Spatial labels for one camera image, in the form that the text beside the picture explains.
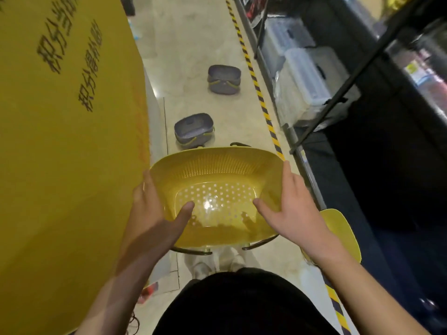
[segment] colander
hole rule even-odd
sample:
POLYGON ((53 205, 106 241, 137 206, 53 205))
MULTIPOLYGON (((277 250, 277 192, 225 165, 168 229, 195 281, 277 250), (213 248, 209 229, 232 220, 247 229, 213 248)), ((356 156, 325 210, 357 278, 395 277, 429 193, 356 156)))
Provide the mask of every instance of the colander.
POLYGON ((282 160, 261 149, 241 146, 199 148, 168 155, 151 169, 165 217, 174 219, 188 201, 195 207, 174 250, 210 254, 220 245, 249 245, 276 232, 252 201, 281 207, 282 160))

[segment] plastic storage box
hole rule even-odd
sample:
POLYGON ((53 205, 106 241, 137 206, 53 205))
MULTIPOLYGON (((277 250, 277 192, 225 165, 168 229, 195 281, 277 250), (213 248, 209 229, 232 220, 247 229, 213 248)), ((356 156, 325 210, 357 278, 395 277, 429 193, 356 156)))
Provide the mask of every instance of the plastic storage box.
MULTIPOLYGON (((274 95, 279 123, 308 126, 348 77, 348 72, 330 47, 289 50, 286 63, 275 80, 274 95)), ((315 130, 324 129, 346 118, 349 106, 360 95, 359 89, 352 86, 343 101, 329 112, 315 130)))
POLYGON ((275 17, 265 20, 261 52, 271 78, 281 70, 287 50, 314 46, 315 41, 300 18, 275 17))
POLYGON ((316 116, 331 98, 321 73, 304 48, 285 53, 284 66, 276 78, 274 96, 281 125, 294 125, 316 116))
MULTIPOLYGON (((340 89, 343 83, 349 78, 345 66, 338 58, 337 54, 331 47, 317 47, 306 49, 311 59, 321 72, 331 97, 340 89)), ((351 104, 360 98, 360 91, 356 85, 353 85, 345 94, 343 102, 338 103, 321 122, 316 130, 324 129, 328 125, 341 121, 348 116, 348 108, 351 104)), ((308 125, 307 122, 301 121, 301 125, 308 125)))

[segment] gray colander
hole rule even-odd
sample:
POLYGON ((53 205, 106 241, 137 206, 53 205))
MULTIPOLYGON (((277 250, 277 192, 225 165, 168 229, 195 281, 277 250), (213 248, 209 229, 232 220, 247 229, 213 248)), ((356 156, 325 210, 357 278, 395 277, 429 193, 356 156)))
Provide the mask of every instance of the gray colander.
POLYGON ((225 65, 213 65, 208 69, 208 84, 212 92, 233 95, 240 89, 239 68, 225 65))
POLYGON ((177 122, 174 132, 183 149, 197 148, 212 138, 214 122, 206 113, 194 114, 177 122))

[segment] cable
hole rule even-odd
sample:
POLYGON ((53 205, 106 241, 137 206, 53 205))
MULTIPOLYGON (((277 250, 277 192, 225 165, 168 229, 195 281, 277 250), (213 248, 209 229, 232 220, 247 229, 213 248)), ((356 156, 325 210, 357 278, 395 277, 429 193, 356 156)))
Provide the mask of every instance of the cable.
POLYGON ((139 331, 139 320, 137 319, 137 316, 135 316, 135 312, 134 311, 132 312, 131 319, 129 320, 129 327, 132 327, 132 328, 135 327, 135 326, 132 325, 133 321, 137 322, 137 325, 136 325, 137 330, 133 334, 129 334, 129 329, 127 329, 126 330, 126 335, 135 335, 139 331))

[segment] black shirt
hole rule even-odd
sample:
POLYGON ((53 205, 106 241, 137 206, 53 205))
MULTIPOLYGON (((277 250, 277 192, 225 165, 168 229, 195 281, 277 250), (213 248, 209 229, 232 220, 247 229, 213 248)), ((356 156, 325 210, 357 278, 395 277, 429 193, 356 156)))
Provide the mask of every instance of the black shirt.
POLYGON ((297 287, 256 268, 189 282, 165 311, 153 334, 178 332, 338 334, 297 287))

